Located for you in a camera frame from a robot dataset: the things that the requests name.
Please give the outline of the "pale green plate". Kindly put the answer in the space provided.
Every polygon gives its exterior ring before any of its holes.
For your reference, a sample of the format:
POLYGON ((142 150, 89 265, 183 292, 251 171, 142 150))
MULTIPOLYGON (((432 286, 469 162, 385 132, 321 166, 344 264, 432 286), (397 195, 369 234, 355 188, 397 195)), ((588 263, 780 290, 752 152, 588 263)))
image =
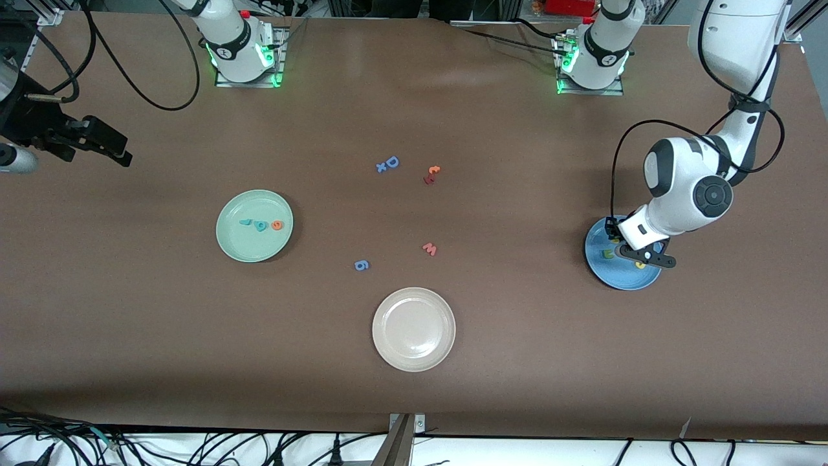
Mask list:
POLYGON ((231 198, 218 215, 215 235, 222 251, 234 260, 256 263, 280 253, 290 241, 294 228, 292 207, 287 200, 268 190, 249 190, 231 198), (241 225, 239 220, 266 221, 269 228, 257 231, 254 224, 241 225), (282 230, 272 230, 271 223, 283 221, 282 230))

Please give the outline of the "black background box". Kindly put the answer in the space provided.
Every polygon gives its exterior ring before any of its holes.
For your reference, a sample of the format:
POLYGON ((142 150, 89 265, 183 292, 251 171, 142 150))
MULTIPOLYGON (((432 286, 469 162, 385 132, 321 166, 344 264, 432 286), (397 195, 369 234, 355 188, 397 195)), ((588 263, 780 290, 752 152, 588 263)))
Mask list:
POLYGON ((446 20, 456 0, 325 0, 333 17, 377 17, 411 19, 428 3, 429 16, 446 20))

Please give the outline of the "blue plate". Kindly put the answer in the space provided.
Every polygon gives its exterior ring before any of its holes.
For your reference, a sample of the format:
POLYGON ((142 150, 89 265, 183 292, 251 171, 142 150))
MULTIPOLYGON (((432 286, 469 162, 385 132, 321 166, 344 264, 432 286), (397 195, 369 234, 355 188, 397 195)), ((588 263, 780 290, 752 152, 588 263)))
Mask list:
POLYGON ((640 290, 654 283, 662 271, 654 265, 638 269, 633 260, 616 253, 619 244, 613 244, 604 232, 604 218, 595 221, 585 235, 583 255, 593 275, 613 289, 640 290), (607 260, 602 256, 603 250, 613 250, 613 257, 607 260))

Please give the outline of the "red background box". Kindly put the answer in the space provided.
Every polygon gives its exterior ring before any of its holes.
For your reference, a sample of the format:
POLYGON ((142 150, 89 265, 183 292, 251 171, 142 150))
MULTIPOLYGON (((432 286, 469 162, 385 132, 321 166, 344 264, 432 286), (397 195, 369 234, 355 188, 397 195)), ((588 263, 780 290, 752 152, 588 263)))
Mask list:
POLYGON ((598 0, 544 0, 544 13, 562 17, 591 17, 598 0))

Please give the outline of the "aluminium frame corner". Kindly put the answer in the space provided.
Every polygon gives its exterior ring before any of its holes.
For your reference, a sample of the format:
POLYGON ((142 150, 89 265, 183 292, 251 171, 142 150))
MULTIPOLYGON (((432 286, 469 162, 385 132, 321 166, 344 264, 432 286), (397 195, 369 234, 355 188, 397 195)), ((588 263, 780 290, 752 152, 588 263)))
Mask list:
POLYGON ((789 23, 798 15, 798 12, 807 6, 810 0, 786 0, 784 13, 785 26, 781 27, 779 33, 779 44, 801 42, 801 33, 789 33, 789 23))

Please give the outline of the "metal table edge bracket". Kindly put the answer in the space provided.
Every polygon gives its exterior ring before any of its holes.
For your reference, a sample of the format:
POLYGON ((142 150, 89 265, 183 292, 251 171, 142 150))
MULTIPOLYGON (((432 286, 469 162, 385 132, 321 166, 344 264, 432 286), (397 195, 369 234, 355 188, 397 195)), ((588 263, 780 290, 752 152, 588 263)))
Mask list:
POLYGON ((371 466, 411 466, 413 442, 426 430, 422 413, 390 415, 389 432, 371 466))

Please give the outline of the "metal left arm base mount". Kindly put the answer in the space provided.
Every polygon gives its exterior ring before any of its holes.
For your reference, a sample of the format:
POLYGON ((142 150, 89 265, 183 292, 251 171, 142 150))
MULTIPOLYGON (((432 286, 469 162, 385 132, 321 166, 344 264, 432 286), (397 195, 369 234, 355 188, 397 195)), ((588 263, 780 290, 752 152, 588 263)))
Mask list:
POLYGON ((555 58, 557 92, 559 94, 583 94, 621 96, 621 74, 629 53, 595 58, 582 47, 576 36, 562 35, 551 40, 555 58))

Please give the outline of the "metal right arm base mount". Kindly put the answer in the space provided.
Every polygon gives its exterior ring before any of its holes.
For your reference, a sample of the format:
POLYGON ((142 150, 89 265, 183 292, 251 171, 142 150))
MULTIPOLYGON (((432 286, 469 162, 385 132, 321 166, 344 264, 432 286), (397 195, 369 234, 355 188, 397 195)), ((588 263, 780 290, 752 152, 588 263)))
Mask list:
POLYGON ((218 87, 278 88, 282 84, 290 29, 246 21, 242 32, 226 43, 207 42, 218 87))

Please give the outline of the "aluminium frame profile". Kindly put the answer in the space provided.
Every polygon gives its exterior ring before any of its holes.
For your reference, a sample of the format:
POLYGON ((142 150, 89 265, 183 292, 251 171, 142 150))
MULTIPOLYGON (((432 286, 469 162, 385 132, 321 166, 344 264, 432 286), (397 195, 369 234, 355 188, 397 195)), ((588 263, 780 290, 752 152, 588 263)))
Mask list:
POLYGON ((72 8, 64 0, 25 0, 29 8, 38 15, 38 26, 56 26, 60 23, 65 10, 72 8))

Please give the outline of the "beige white plate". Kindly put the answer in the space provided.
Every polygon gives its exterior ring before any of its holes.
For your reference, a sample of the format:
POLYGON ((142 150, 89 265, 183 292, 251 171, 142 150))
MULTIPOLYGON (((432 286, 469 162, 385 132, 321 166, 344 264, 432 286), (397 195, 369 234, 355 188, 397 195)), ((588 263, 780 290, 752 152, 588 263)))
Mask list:
POLYGON ((443 363, 453 349, 456 321, 452 307, 427 288, 403 288, 378 305, 373 345, 385 363, 403 372, 425 372, 443 363))

